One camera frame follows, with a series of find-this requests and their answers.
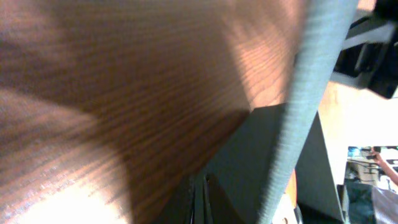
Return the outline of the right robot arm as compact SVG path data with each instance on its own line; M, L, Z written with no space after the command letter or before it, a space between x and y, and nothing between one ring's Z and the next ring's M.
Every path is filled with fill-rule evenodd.
M357 10L330 80L397 98L396 0L378 0L372 11Z

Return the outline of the person forearm in background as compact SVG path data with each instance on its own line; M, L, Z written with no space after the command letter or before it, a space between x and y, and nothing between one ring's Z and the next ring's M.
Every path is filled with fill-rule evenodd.
M382 158L380 153L376 151L376 147L371 148L372 155L374 156L375 163L381 167L381 169L386 173L386 175L392 180L392 182L397 185L397 171L390 166L385 159Z

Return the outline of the dark green box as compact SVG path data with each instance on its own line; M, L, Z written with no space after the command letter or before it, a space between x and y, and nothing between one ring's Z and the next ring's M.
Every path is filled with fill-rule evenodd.
M270 223L297 165L356 1L310 1L287 101L255 109L156 223Z

